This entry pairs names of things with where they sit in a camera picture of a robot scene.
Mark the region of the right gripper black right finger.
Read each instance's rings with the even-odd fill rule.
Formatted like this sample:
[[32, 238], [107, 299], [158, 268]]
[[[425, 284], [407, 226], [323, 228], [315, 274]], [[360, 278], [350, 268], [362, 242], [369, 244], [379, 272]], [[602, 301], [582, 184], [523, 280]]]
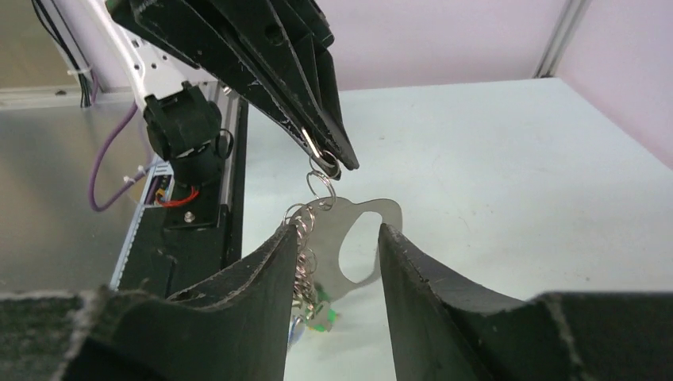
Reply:
[[669, 292], [484, 287], [383, 224], [378, 252], [399, 380], [669, 380]]

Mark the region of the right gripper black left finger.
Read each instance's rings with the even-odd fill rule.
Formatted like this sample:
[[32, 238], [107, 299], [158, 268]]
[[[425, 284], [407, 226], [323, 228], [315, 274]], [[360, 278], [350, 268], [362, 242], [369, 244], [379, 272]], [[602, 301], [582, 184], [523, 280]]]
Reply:
[[218, 273], [143, 290], [4, 292], [4, 380], [281, 380], [297, 234], [275, 231]]

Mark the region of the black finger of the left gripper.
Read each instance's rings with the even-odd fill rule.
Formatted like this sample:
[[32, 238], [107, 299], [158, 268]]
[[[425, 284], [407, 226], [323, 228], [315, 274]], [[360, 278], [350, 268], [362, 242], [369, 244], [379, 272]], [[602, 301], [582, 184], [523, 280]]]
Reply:
[[229, 49], [214, 75], [284, 128], [326, 171], [359, 167], [345, 131], [334, 37], [313, 1], [214, 1]]
[[215, 29], [213, 2], [108, 1], [105, 8], [115, 24], [224, 83], [213, 73], [229, 53]]

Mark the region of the green key tag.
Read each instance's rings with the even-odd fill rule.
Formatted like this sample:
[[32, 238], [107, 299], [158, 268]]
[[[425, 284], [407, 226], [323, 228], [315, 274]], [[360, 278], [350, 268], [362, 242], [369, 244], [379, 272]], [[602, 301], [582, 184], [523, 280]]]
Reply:
[[309, 327], [317, 332], [329, 332], [332, 330], [337, 313], [332, 309], [331, 298], [321, 288], [317, 289], [318, 304], [313, 309], [313, 315], [309, 319]]

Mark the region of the blue key tag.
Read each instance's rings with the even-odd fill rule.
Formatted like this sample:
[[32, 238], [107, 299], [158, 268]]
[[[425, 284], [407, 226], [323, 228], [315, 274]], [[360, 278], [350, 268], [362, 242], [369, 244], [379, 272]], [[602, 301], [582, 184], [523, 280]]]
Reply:
[[306, 328], [306, 323], [304, 320], [297, 316], [293, 317], [289, 324], [288, 329], [288, 338], [287, 338], [287, 349], [291, 350], [294, 345], [296, 345], [302, 337]]

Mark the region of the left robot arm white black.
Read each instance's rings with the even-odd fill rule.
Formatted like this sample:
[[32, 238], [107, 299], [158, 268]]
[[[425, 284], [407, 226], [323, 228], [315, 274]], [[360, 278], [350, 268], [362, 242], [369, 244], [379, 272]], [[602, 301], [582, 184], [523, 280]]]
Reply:
[[214, 78], [284, 129], [328, 176], [359, 167], [314, 1], [85, 1], [131, 83], [154, 152], [187, 186], [211, 183], [221, 112]]

